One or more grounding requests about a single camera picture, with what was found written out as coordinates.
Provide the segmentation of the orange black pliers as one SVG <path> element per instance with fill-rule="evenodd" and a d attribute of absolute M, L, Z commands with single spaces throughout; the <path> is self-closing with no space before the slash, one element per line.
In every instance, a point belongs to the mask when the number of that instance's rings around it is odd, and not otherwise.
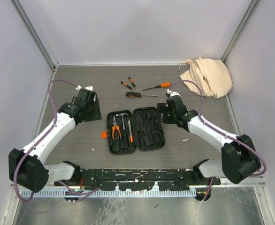
<path fill-rule="evenodd" d="M 122 138 L 121 130 L 117 125 L 115 115 L 113 116 L 112 138 L 114 141 L 119 141 Z"/>

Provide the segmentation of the black handled claw hammer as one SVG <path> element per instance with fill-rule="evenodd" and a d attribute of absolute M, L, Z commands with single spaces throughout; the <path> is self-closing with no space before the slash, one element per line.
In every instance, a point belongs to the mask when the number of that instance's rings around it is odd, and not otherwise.
<path fill-rule="evenodd" d="M 128 115 L 128 116 L 129 116 L 129 114 L 128 114 L 128 113 L 125 113 L 125 112 L 116 114 L 116 116 L 120 116 L 121 119 L 122 119 L 122 127 L 123 127 L 123 130 L 125 130 L 125 122 L 124 122 L 124 116 L 125 116 L 125 115 Z"/>

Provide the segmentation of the black handled screwdriver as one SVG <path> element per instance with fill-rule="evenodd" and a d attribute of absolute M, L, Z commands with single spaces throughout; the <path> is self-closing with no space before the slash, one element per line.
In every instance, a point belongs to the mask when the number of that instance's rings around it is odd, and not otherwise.
<path fill-rule="evenodd" d="M 141 98 L 141 97 L 158 97 L 157 95 L 145 95 L 141 93 L 136 93 L 136 92 L 126 92 L 125 96 L 130 97 L 130 98 Z"/>

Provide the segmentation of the black plastic tool case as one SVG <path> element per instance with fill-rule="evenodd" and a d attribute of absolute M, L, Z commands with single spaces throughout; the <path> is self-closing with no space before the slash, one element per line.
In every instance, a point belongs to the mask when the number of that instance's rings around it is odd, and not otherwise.
<path fill-rule="evenodd" d="M 122 119 L 116 116 L 118 113 L 128 113 L 124 116 L 125 130 L 122 127 Z M 120 127 L 122 138 L 114 141 L 112 138 L 113 116 L 116 117 L 117 125 Z M 137 148 L 141 151 L 158 150 L 164 147 L 165 137 L 161 123 L 156 123 L 157 108 L 137 108 L 132 112 L 121 110 L 107 114 L 106 130 L 102 132 L 101 138 L 106 139 L 108 148 L 113 155 L 124 155 L 133 153 Z M 134 142 L 130 142 L 128 120 L 131 121 Z"/>

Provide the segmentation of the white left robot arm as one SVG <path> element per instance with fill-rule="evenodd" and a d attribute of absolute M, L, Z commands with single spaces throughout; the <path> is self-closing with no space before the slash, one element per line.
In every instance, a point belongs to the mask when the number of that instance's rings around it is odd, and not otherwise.
<path fill-rule="evenodd" d="M 9 179 L 37 193 L 49 183 L 64 180 L 71 186 L 80 183 L 80 166 L 69 161 L 45 165 L 61 139 L 81 122 L 102 118 L 99 99 L 92 86 L 81 88 L 72 103 L 63 104 L 54 120 L 31 143 L 8 155 Z"/>

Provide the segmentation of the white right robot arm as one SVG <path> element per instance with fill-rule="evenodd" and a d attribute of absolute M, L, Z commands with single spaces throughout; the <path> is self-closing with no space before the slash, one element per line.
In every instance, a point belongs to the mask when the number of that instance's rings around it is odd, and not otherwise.
<path fill-rule="evenodd" d="M 193 179 L 205 184 L 211 177 L 226 178 L 238 184 L 249 176 L 259 176 L 266 171 L 265 163 L 247 135 L 235 135 L 220 129 L 199 112 L 188 110 L 179 95 L 170 96 L 165 103 L 157 104 L 157 121 L 176 124 L 202 138 L 221 154 L 219 160 L 204 159 L 193 167 Z"/>

